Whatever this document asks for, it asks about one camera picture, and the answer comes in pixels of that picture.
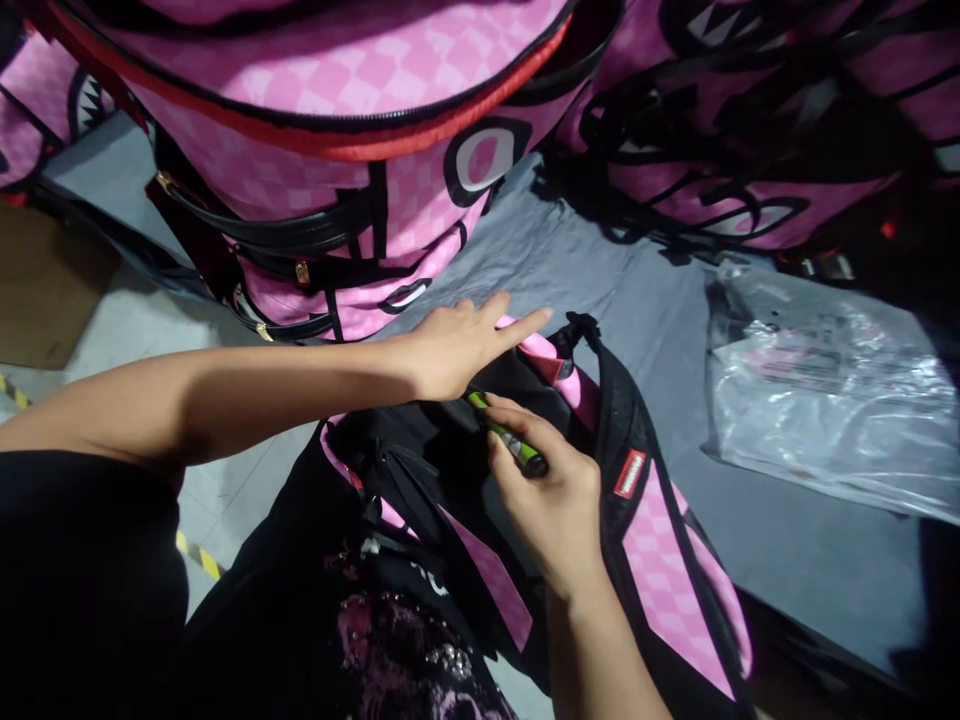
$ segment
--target yellow black caution tape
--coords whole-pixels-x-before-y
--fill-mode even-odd
[[[202,567],[207,575],[212,577],[214,580],[219,580],[220,577],[227,571],[223,565],[213,559],[213,556],[211,556],[210,553],[196,543],[187,540],[187,536],[184,535],[183,530],[180,530],[179,528],[177,529],[177,547],[179,548],[180,552]]]
[[[8,378],[3,373],[0,373],[0,389],[2,389],[11,400],[13,400],[17,407],[21,410],[26,410],[33,403],[30,402],[30,398],[23,394],[23,391],[20,390],[16,385],[10,382]]]
[[[30,398],[28,398],[20,388],[10,382],[10,379],[3,373],[0,373],[0,390],[3,390],[21,410],[26,410],[33,404]],[[187,540],[187,536],[184,535],[183,530],[179,528],[177,529],[177,548],[197,563],[197,565],[202,567],[207,575],[214,580],[219,580],[220,576],[226,572],[224,567],[211,557],[210,553],[196,543]]]

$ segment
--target person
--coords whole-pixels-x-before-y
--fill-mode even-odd
[[[457,611],[442,578],[431,576],[431,589],[409,562],[403,575],[350,547],[352,491],[315,481],[318,442],[186,627],[174,541],[185,468],[319,418],[460,397],[550,318],[541,309],[498,330],[508,303],[506,293],[479,309],[461,300],[369,343],[141,360],[0,427],[8,711],[515,717],[472,656],[469,628],[447,622]],[[668,717],[604,569],[596,464],[547,421],[489,400],[491,417],[550,466],[525,480],[490,435],[505,506],[548,588],[557,716]]]

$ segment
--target cardboard box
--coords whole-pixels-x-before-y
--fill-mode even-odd
[[[0,202],[0,362],[62,370],[119,262],[103,240]]]

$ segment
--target gray fabric sheet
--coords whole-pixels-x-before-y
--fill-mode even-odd
[[[926,633],[920,523],[704,455],[708,269],[672,267],[647,241],[613,244],[569,207],[538,199],[530,186],[539,162],[529,156],[510,173],[463,252],[383,335],[500,288],[513,293],[514,315],[552,306],[545,333],[566,311],[592,314],[643,392],[670,475],[734,582],[896,676],[890,655],[921,647]],[[117,118],[52,163],[46,182],[167,247],[169,230],[158,229],[140,190],[151,168],[142,134]],[[577,362],[596,376],[585,345]]]

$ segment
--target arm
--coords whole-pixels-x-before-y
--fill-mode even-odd
[[[503,330],[509,295],[437,310],[414,332],[316,348],[220,348],[124,365],[68,385],[0,427],[2,450],[73,450],[150,467],[178,485],[187,465],[240,452],[330,415],[452,399],[494,358],[542,327],[539,310]]]
[[[547,459],[546,477],[520,474],[490,433],[490,465],[520,536],[543,570],[550,685],[558,718],[669,718],[613,589],[600,549],[600,470],[546,420],[489,393],[490,417]]]

